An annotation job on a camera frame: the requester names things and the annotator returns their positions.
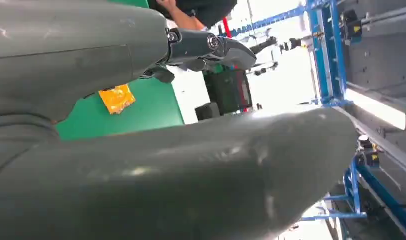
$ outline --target orange label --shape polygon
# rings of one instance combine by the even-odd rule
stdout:
[[[117,86],[111,90],[99,91],[98,94],[110,114],[120,114],[124,108],[135,102],[135,98],[127,84]]]

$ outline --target green surface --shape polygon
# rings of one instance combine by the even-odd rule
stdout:
[[[146,0],[111,2],[147,8]],[[120,115],[110,115],[98,94],[78,101],[68,119],[57,125],[62,140],[94,138],[183,124],[171,84],[139,79],[129,84],[136,102]]]
[[[133,5],[140,8],[148,8],[147,0],[109,0],[109,2]]]

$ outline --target black machine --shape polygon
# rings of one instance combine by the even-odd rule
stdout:
[[[149,9],[0,1],[0,240],[261,240],[286,230],[354,154],[354,126],[334,109],[73,142],[53,125],[99,90],[157,74],[170,82],[166,64],[246,70],[255,60],[231,39],[166,31]]]

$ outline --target ceiling light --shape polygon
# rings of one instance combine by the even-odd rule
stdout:
[[[346,91],[346,100],[352,101],[356,106],[374,115],[375,117],[404,130],[406,128],[406,115],[388,105],[368,98],[351,89]]]

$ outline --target black shirt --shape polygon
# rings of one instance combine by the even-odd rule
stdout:
[[[204,26],[210,28],[226,17],[237,4],[237,0],[176,0],[176,6],[188,16],[196,17]],[[151,9],[172,19],[167,10],[156,0],[148,0]]]

